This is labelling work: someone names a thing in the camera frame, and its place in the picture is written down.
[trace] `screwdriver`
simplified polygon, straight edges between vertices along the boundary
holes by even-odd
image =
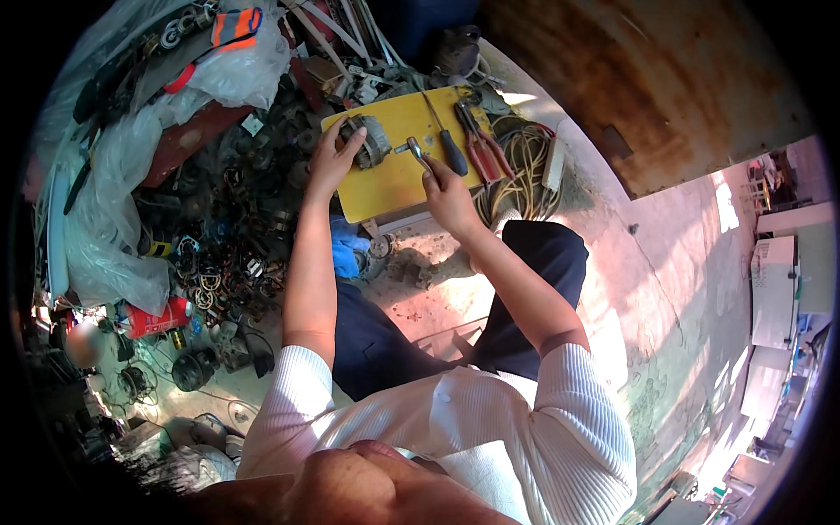
[[[444,128],[444,124],[440,122],[438,113],[434,110],[432,101],[428,99],[426,90],[421,89],[420,92],[423,94],[423,98],[426,99],[426,104],[428,104],[428,108],[432,110],[432,115],[434,115],[434,119],[438,121],[438,126],[440,127],[440,142],[444,145],[444,151],[446,152],[446,160],[448,161],[449,167],[452,168],[452,171],[454,171],[460,176],[466,175],[469,169],[467,168],[467,160],[464,158],[464,154],[461,153],[460,148],[455,145],[455,142],[454,140],[452,140],[452,135],[449,133],[449,130]]]

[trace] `dark blue pants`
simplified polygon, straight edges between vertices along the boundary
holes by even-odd
[[[572,307],[577,306],[589,256],[578,234],[557,223],[510,221],[501,238]],[[411,344],[355,286],[340,282],[338,292],[333,378],[354,401],[465,364],[439,360]],[[499,296],[493,298],[484,333],[466,362],[537,380],[539,354]]]

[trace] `hand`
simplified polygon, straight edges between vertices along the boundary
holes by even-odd
[[[454,171],[431,155],[423,157],[434,173],[423,172],[428,209],[438,224],[460,241],[475,228],[484,228],[472,203],[470,190]]]
[[[321,135],[318,145],[309,160],[309,183],[307,184],[306,199],[315,202],[329,202],[333,194],[339,189],[339,183],[350,171],[353,157],[367,136],[367,128],[356,129],[350,140],[341,151],[335,149],[335,140],[339,136],[339,128],[347,117],[335,121],[329,129]]]

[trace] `black screwdriver handle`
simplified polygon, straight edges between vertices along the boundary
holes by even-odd
[[[448,129],[444,129],[440,132],[440,142],[444,145],[447,164],[449,164],[449,167],[452,168],[452,171],[460,176],[466,175],[469,170],[467,167],[467,159],[464,158],[464,154],[461,153],[461,149],[455,145],[455,141],[452,140],[452,135],[449,133]]]

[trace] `white knit shirt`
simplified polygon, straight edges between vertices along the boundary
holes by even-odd
[[[636,497],[630,430],[576,344],[550,352],[537,382],[460,366],[338,410],[332,388],[321,357],[284,347],[237,478],[294,472],[317,450],[378,439],[437,462],[523,523],[615,523]]]

